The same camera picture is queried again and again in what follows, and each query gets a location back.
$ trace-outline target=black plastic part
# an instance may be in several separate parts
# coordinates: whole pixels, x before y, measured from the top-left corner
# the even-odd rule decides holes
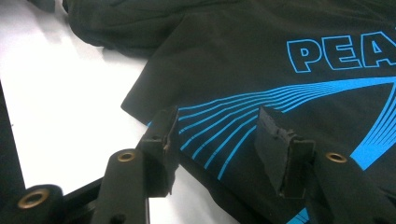
[[[25,186],[12,134],[3,87],[0,82],[0,211],[13,195],[23,193]]]
[[[20,208],[20,200],[24,196],[36,192],[37,190],[47,190],[48,197],[46,198],[45,196],[36,194],[35,196],[31,196],[31,198],[26,201],[26,204],[37,202],[39,199],[43,199],[42,203],[31,208]],[[8,201],[6,207],[0,213],[0,223],[62,223],[64,216],[64,198],[62,190],[53,185],[41,185],[31,187],[23,194],[16,195],[12,200]]]
[[[305,193],[303,169],[313,160],[315,141],[303,139],[292,129],[284,129],[290,122],[282,121],[278,127],[262,106],[255,148],[276,193],[284,198],[302,199]]]
[[[144,155],[139,150],[119,151],[108,161],[91,224],[109,223],[149,223]]]
[[[314,172],[334,215],[334,223],[396,223],[396,208],[359,165],[315,158]]]
[[[145,154],[149,197],[165,197],[171,192],[178,167],[177,109],[159,111],[136,149]]]

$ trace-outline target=black fabric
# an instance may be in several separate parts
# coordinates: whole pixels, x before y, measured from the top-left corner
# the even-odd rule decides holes
[[[72,29],[91,44],[157,48],[122,108],[148,123],[179,105],[181,153],[271,222],[307,220],[296,216],[304,202],[276,196],[254,151],[260,105],[396,194],[393,1],[67,5]]]

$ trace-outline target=folded black cloth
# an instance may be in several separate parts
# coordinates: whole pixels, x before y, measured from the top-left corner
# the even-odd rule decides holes
[[[252,219],[244,219],[217,199],[241,222],[308,221],[303,201],[275,195],[254,151],[260,105],[288,116],[297,133],[315,139],[321,150],[350,156],[382,190],[396,195],[392,1],[65,5],[73,31],[84,41],[151,54],[122,108],[148,123],[157,110],[179,105],[186,166],[193,163],[194,175],[217,179],[252,210]]]

